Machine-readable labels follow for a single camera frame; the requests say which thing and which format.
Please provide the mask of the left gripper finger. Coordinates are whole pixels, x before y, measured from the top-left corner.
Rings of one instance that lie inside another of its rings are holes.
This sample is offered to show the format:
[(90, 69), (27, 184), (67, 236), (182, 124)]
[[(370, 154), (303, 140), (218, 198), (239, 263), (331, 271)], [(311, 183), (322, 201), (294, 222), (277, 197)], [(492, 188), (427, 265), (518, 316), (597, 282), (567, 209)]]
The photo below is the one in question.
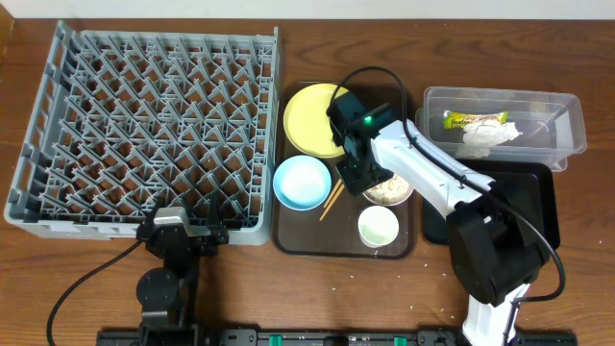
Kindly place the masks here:
[(149, 213), (146, 215), (143, 224), (144, 225), (153, 225), (154, 224), (154, 219), (155, 216), (158, 212), (158, 210), (160, 209), (160, 207), (162, 206), (164, 200), (162, 198), (157, 198), (155, 205), (152, 207), (152, 209), (149, 211)]
[(209, 195), (209, 209), (206, 219), (206, 226), (210, 231), (219, 231), (222, 228), (222, 221), (217, 204), (217, 193), (212, 192)]

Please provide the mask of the light blue bowl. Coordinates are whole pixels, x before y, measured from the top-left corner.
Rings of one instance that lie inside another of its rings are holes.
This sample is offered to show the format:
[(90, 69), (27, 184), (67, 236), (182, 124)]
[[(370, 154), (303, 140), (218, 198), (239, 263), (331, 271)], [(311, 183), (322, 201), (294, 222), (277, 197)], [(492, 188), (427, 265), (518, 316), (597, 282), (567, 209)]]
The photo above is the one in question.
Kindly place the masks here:
[(287, 208), (312, 210), (325, 202), (332, 190), (329, 168), (312, 156), (299, 155), (284, 160), (273, 177), (273, 190)]

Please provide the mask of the white paper cup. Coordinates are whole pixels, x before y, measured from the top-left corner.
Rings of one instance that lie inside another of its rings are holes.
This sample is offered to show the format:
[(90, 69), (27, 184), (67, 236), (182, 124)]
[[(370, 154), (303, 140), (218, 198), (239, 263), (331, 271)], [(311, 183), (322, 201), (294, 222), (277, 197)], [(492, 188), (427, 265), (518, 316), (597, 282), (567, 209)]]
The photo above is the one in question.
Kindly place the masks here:
[(383, 206), (372, 206), (361, 212), (357, 220), (359, 238), (370, 248), (392, 243), (399, 234), (399, 221), (395, 213)]

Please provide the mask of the yellow round plate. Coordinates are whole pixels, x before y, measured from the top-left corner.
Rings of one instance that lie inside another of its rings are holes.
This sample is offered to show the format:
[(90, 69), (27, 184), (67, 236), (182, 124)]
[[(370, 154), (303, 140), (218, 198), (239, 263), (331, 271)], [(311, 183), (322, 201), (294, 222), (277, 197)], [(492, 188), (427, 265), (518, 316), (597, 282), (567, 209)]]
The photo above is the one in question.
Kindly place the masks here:
[(327, 116), (335, 84), (314, 84), (295, 93), (283, 114), (287, 139), (300, 152), (320, 159), (332, 159), (344, 154), (332, 139)]

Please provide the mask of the yellow green snack wrapper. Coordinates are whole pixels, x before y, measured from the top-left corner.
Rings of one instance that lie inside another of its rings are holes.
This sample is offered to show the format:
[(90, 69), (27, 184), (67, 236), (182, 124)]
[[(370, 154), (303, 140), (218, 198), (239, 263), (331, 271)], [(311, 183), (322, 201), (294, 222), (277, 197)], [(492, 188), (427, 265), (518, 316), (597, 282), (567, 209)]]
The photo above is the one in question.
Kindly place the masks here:
[(468, 124), (482, 120), (496, 120), (503, 124), (507, 121), (508, 112), (501, 111), (487, 114), (473, 114), (458, 111), (444, 111), (443, 128), (445, 130), (464, 129)]

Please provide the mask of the white napkin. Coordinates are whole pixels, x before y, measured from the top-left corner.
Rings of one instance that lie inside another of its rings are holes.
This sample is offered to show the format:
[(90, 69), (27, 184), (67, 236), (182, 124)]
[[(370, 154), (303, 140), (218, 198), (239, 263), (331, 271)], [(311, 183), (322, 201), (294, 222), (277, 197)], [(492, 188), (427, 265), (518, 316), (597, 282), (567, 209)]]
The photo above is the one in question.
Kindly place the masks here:
[(516, 129), (514, 122), (501, 123), (494, 119), (472, 122), (466, 125), (463, 131), (465, 144), (482, 147), (496, 146), (522, 134)]

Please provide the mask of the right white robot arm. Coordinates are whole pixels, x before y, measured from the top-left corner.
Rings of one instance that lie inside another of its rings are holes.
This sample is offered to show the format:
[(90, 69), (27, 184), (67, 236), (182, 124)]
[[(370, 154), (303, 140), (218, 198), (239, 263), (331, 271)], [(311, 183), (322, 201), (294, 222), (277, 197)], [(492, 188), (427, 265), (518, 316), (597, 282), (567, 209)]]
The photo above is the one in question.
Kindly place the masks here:
[(514, 180), (498, 182), (431, 144), (388, 104), (371, 111), (338, 99), (327, 108), (337, 166), (353, 195), (395, 175), (446, 220), (455, 275), (470, 295), (462, 333), (472, 345), (507, 345), (519, 306), (541, 267), (554, 256), (545, 213)]

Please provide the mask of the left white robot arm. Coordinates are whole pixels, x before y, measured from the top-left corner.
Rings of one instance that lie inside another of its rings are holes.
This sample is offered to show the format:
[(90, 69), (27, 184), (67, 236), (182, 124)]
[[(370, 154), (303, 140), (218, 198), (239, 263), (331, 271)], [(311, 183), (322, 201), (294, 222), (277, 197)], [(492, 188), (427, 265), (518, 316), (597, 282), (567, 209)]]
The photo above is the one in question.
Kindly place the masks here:
[(147, 271), (136, 286), (141, 304), (138, 343), (155, 345), (207, 345), (207, 329), (196, 321), (194, 309), (200, 278), (200, 259), (218, 253), (229, 243), (217, 197), (208, 201), (206, 230), (190, 225), (183, 207), (166, 207), (158, 200), (136, 230), (145, 249), (162, 260)]

